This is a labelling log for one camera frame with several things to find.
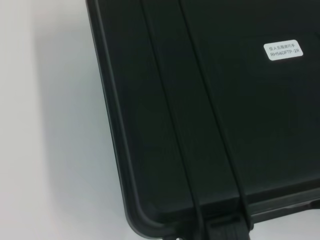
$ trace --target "black plastic case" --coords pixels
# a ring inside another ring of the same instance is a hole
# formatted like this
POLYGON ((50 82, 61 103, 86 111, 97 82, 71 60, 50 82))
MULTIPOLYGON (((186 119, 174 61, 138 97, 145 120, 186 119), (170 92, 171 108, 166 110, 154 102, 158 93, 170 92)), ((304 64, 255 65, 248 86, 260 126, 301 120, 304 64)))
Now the black plastic case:
POLYGON ((247 240, 320 199, 319 0, 87 0, 126 216, 247 240), (264 44, 297 40, 271 61, 264 44))

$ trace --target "white label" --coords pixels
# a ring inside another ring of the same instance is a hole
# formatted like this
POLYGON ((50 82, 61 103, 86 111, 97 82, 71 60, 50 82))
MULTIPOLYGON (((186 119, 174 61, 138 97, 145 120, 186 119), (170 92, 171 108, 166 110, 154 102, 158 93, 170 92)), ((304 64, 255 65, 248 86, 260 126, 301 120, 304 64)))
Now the white label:
POLYGON ((304 55, 296 40, 267 43, 263 47, 271 61, 296 58, 304 55))

